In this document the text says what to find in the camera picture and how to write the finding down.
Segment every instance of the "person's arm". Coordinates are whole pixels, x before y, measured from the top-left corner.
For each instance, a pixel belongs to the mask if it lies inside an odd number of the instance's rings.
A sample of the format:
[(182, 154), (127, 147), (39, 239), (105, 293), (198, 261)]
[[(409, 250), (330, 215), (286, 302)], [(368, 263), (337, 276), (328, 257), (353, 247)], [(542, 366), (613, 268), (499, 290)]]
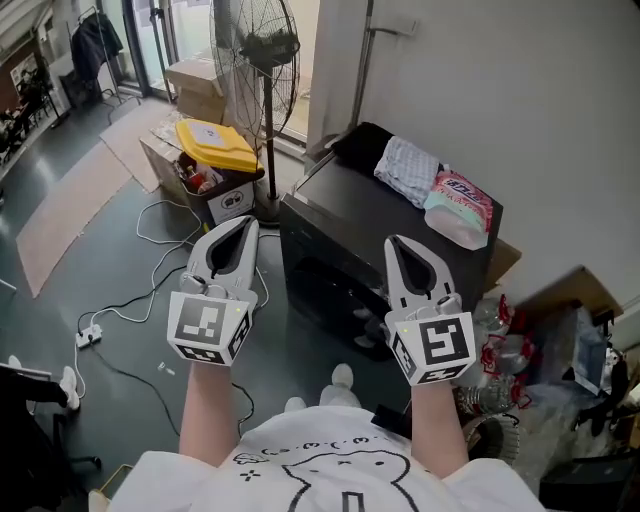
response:
[(413, 458), (440, 478), (469, 462), (448, 382), (413, 386), (411, 409)]
[(193, 363), (182, 416), (180, 453), (218, 467), (236, 447), (231, 371)]

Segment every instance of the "white cable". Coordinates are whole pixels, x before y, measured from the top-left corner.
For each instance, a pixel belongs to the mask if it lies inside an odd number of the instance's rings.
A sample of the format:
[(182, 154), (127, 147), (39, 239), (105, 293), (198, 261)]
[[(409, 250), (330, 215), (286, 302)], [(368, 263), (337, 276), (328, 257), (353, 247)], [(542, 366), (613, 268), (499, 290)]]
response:
[(75, 369), (76, 375), (80, 379), (80, 382), (82, 382), (82, 394), (78, 393), (78, 398), (82, 399), (84, 398), (84, 395), (87, 394), (87, 385), (84, 383), (84, 379), (82, 378), (82, 374), (80, 373), (80, 369), (78, 368), (78, 344), (75, 341), (73, 342), (73, 347), (73, 350), (75, 352), (73, 356), (73, 368)]
[(269, 288), (267, 288), (267, 284), (264, 282), (264, 278), (262, 277), (262, 272), (260, 272), (260, 269), (257, 266), (256, 271), (258, 272), (258, 277), (260, 278), (260, 282), (262, 283), (262, 288), (264, 289), (264, 294), (266, 296), (264, 302), (256, 308), (256, 311), (259, 311), (267, 305), (267, 302), (269, 302)]
[[(174, 206), (177, 206), (178, 208), (185, 208), (187, 210), (189, 210), (191, 212), (191, 215), (194, 216), (194, 218), (198, 221), (198, 227), (196, 229), (194, 229), (191, 234), (186, 237), (183, 240), (154, 240), (146, 235), (143, 235), (140, 233), (140, 220), (142, 219), (142, 214), (144, 212), (146, 212), (149, 208), (151, 208), (152, 206), (156, 206), (158, 204), (162, 204), (162, 203), (169, 203), (172, 204)], [(153, 292), (151, 293), (151, 299), (149, 300), (149, 307), (147, 308), (147, 314), (145, 315), (144, 318), (141, 319), (137, 319), (137, 318), (130, 318), (128, 316), (123, 315), (122, 313), (120, 313), (120, 311), (118, 311), (115, 308), (106, 308), (106, 309), (102, 309), (100, 311), (97, 311), (93, 314), (93, 316), (91, 317), (91, 320), (89, 322), (89, 325), (91, 327), (93, 327), (93, 321), (96, 319), (96, 317), (98, 315), (101, 315), (103, 313), (106, 313), (108, 311), (115, 313), (116, 315), (118, 315), (120, 318), (122, 318), (123, 320), (127, 320), (129, 322), (135, 322), (135, 323), (144, 323), (147, 320), (149, 320), (149, 316), (151, 315), (151, 309), (153, 308), (153, 302), (154, 299), (156, 297), (156, 291), (155, 291), (155, 287), (156, 287), (156, 282), (155, 282), (155, 275), (156, 272), (158, 271), (158, 269), (160, 268), (160, 266), (162, 265), (162, 263), (164, 262), (164, 260), (166, 259), (166, 257), (171, 254), (173, 251), (175, 251), (176, 249), (179, 249), (180, 247), (182, 247), (183, 245), (193, 245), (192, 242), (189, 242), (189, 238), (191, 238), (192, 236), (194, 236), (198, 231), (200, 231), (200, 228), (202, 227), (202, 221), (198, 218), (198, 216), (195, 214), (195, 212), (189, 208), (188, 206), (185, 206), (183, 204), (179, 204), (179, 203), (174, 203), (173, 201), (170, 201), (168, 199), (164, 199), (162, 201), (156, 201), (155, 203), (152, 203), (148, 206), (145, 206), (141, 211), (140, 211), (140, 215), (138, 215), (138, 222), (136, 224), (136, 236), (138, 236), (139, 238), (142, 238), (144, 240), (148, 240), (149, 242), (152, 242), (154, 244), (157, 245), (165, 245), (165, 244), (177, 244), (175, 247), (172, 247), (171, 249), (169, 249), (167, 252), (165, 252), (162, 255), (162, 258), (160, 258), (160, 261), (158, 262), (158, 264), (154, 267), (153, 271), (151, 272), (151, 286), (153, 289)], [(78, 368), (78, 344), (75, 342), (73, 342), (73, 346), (74, 346), (74, 369), (76, 371), (76, 374), (78, 375), (78, 378), (80, 379), (80, 382), (82, 382), (82, 394), (78, 394), (79, 398), (84, 398), (86, 392), (87, 392), (87, 386), (84, 382), (84, 379), (82, 378), (82, 374), (80, 373), (80, 369)]]
[[(280, 233), (262, 233), (260, 236), (258, 236), (258, 240), (260, 240), (261, 238), (264, 238), (265, 236), (277, 236), (278, 238), (280, 238)], [(264, 278), (262, 277), (262, 272), (260, 272), (260, 269), (258, 268), (257, 265), (256, 265), (256, 271), (258, 272), (258, 277), (260, 278), (260, 282), (262, 283), (262, 288), (264, 289), (264, 293), (266, 296), (262, 304), (260, 304), (256, 308), (256, 311), (259, 311), (263, 307), (265, 307), (269, 302), (269, 288), (267, 288), (267, 283), (264, 282)]]

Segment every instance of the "fan base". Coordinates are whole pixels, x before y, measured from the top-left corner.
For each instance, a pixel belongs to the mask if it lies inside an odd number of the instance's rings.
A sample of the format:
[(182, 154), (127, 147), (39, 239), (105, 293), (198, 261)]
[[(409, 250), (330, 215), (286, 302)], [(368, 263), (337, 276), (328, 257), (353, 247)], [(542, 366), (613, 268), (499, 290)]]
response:
[(253, 215), (261, 226), (268, 228), (277, 228), (280, 225), (280, 195), (276, 195), (275, 199), (269, 197), (269, 193), (256, 187), (255, 206)]

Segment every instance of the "pink package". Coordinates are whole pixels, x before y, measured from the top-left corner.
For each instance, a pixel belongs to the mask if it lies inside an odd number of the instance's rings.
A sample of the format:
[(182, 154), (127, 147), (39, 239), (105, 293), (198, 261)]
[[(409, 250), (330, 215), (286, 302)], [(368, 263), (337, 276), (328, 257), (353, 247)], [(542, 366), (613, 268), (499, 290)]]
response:
[(424, 209), (427, 225), (458, 245), (471, 251), (487, 245), (493, 202), (461, 174), (439, 172)]

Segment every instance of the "folded cloth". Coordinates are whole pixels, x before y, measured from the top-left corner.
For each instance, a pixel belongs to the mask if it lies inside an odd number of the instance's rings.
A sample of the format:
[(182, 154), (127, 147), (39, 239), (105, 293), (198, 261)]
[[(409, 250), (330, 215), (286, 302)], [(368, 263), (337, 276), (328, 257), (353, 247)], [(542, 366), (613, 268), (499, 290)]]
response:
[(361, 123), (344, 138), (331, 146), (341, 164), (373, 176), (387, 143), (393, 134), (373, 123)]
[(410, 142), (393, 136), (382, 154), (374, 176), (405, 196), (416, 208), (423, 208), (439, 161)]

